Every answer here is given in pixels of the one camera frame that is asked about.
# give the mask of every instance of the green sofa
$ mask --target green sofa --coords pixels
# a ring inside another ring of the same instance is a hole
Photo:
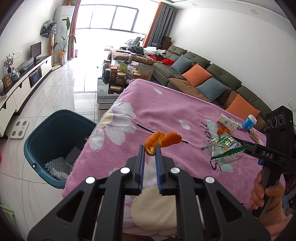
[[[228,89],[216,100],[214,104],[223,107],[227,98],[232,91],[240,94],[248,103],[254,106],[257,110],[260,110],[260,117],[265,121],[266,114],[271,112],[271,109],[251,90],[242,85],[242,82],[235,76],[222,69],[216,64],[210,64],[210,61],[195,54],[188,52],[185,49],[171,46],[167,52],[166,57],[172,60],[177,60],[182,54],[188,59],[191,59],[195,64],[200,65],[212,74],[217,80],[222,82],[228,87]],[[197,98],[207,100],[207,98],[200,93],[195,87],[191,86],[181,75],[179,75],[170,66],[166,66],[162,63],[155,63],[154,72],[152,76],[163,86],[168,88],[195,96]]]

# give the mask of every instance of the blue white vase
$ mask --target blue white vase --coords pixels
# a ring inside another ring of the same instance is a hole
[[[12,81],[16,81],[19,77],[20,77],[20,75],[19,75],[18,72],[14,73],[14,74],[11,76]]]

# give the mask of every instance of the green plastic wrapper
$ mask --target green plastic wrapper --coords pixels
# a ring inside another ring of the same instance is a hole
[[[119,64],[119,72],[120,73],[125,73],[126,74],[126,70],[128,68],[128,65],[123,63],[123,62],[120,62]]]
[[[223,133],[215,139],[208,142],[202,151],[211,156],[211,160],[218,163],[219,166],[238,161],[243,157],[243,151],[247,147],[242,146],[232,136]]]

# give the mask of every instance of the human hand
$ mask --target human hand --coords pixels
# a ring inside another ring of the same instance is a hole
[[[273,209],[277,204],[280,202],[284,191],[285,187],[279,182],[277,185],[271,186],[269,188],[265,189],[261,185],[262,182],[262,171],[260,171],[257,174],[256,179],[254,180],[254,188],[251,191],[251,197],[250,197],[250,202],[251,202],[251,207],[253,209],[258,209],[258,207],[263,207],[264,205],[264,194],[266,193],[267,196],[273,197],[267,211]]]

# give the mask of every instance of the orange curtain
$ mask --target orange curtain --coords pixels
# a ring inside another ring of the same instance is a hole
[[[159,5],[158,5],[158,7],[157,7],[157,10],[156,10],[156,13],[155,13],[154,19],[153,19],[153,21],[151,22],[150,27],[149,27],[149,29],[148,29],[148,32],[147,32],[147,34],[146,34],[146,36],[145,36],[145,39],[144,39],[144,41],[143,41],[143,48],[146,48],[147,45],[148,45],[148,39],[149,39],[149,37],[150,37],[150,35],[151,35],[151,31],[152,31],[152,29],[153,29],[153,27],[154,27],[154,25],[155,25],[155,22],[156,22],[157,16],[158,16],[158,14],[159,14],[159,11],[160,11],[162,5],[163,5],[163,2],[160,2]]]
[[[76,30],[76,23],[77,23],[77,17],[79,12],[79,7],[81,4],[81,0],[76,1],[73,17],[72,17],[72,23],[71,23],[71,29],[69,34],[74,34]],[[70,37],[69,45],[68,45],[68,59],[74,58],[74,49],[71,48],[70,44],[74,44],[74,38],[73,36]]]

